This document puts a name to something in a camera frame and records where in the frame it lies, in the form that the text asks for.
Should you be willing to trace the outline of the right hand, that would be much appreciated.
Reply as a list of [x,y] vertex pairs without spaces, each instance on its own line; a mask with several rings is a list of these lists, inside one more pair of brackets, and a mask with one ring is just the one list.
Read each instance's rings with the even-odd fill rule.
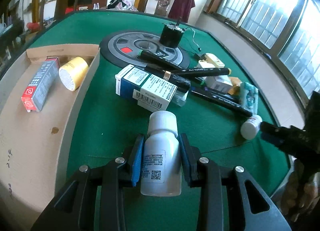
[[319,202],[319,172],[303,181],[303,165],[297,160],[295,163],[280,201],[281,213],[292,222],[305,213],[310,214]]

